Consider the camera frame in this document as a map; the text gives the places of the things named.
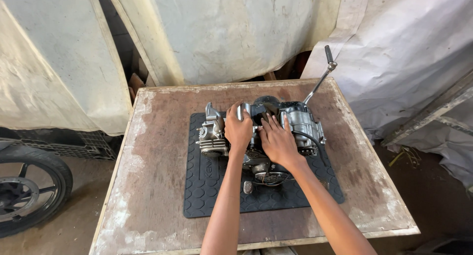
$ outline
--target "white tarp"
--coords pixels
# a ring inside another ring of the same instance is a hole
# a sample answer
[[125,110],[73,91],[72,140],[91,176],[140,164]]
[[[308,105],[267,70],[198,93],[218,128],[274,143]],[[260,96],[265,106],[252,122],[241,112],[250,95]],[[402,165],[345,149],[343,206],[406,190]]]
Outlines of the white tarp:
[[98,0],[0,0],[0,126],[123,134],[130,95]]
[[157,85],[246,80],[310,50],[340,0],[111,0]]
[[[473,0],[342,0],[303,78],[326,69],[326,44],[339,65],[331,75],[367,134],[381,138],[473,68]],[[446,115],[472,126],[472,111],[469,101]],[[442,154],[450,173],[473,185],[473,137],[432,122],[401,143]]]

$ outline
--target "metal frame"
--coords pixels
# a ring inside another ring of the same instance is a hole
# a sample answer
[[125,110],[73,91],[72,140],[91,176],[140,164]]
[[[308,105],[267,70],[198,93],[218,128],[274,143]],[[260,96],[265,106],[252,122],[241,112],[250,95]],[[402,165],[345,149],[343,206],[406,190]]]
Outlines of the metal frame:
[[384,141],[381,142],[381,145],[387,146],[397,143],[412,132],[422,128],[434,120],[473,136],[473,129],[470,126],[451,117],[442,116],[452,108],[470,99],[472,96],[473,70],[470,70],[439,97],[428,104],[428,106],[424,107],[417,115],[399,126],[397,130],[390,133]]

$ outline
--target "finger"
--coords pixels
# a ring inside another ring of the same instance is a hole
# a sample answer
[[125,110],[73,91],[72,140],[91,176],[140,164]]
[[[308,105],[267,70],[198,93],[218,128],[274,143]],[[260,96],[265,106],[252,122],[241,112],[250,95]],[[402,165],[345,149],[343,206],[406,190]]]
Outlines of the finger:
[[243,109],[243,120],[245,120],[247,118],[251,119],[251,116],[250,116],[250,113],[248,113],[248,110],[246,110],[246,108],[245,108],[245,109]]
[[273,130],[276,130],[278,126],[276,126],[276,124],[274,123],[274,120],[268,113],[266,113],[266,115],[268,116],[269,126],[271,126]]
[[266,131],[266,133],[272,131],[271,126],[266,122],[266,120],[264,120],[264,118],[261,118],[261,125],[263,126],[263,129]]
[[282,130],[282,127],[281,127],[281,125],[279,124],[278,119],[276,118],[275,115],[272,115],[272,120],[274,121],[274,124],[276,125],[276,127],[277,127],[278,129],[281,129],[281,130]]
[[234,103],[234,104],[232,105],[232,107],[230,107],[230,116],[231,116],[231,117],[236,117],[236,116],[237,116],[237,115],[236,115],[236,114],[237,114],[237,108],[241,105],[242,102],[243,102],[243,100],[240,100],[240,101]]
[[284,127],[285,131],[291,133],[291,125],[289,125],[289,119],[287,119],[287,115],[284,115]]
[[266,133],[266,131],[264,130],[262,126],[258,127],[258,132],[260,134],[261,144],[263,145],[269,144],[268,134]]

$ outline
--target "tire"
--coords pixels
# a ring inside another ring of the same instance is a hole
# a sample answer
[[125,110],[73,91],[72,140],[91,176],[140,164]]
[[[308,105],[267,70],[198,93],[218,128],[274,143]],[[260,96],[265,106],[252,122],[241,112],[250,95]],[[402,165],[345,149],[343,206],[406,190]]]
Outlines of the tire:
[[0,222],[0,238],[17,234],[50,219],[68,199],[73,184],[72,173],[58,156],[41,149],[9,146],[0,150],[0,167],[2,163],[26,163],[39,167],[51,176],[57,189],[48,199],[47,202],[51,202],[47,206],[45,203],[17,221]]

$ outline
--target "person's right hand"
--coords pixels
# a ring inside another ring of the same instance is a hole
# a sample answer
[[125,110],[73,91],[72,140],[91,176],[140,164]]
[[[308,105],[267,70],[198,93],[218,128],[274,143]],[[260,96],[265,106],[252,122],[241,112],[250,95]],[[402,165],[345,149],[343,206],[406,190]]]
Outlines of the person's right hand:
[[271,162],[280,164],[292,172],[291,167],[295,165],[294,162],[305,161],[305,158],[297,151],[296,141],[291,133],[287,116],[284,116],[286,129],[281,127],[274,115],[271,117],[267,114],[267,116],[269,123],[261,119],[263,126],[258,127],[263,150]]

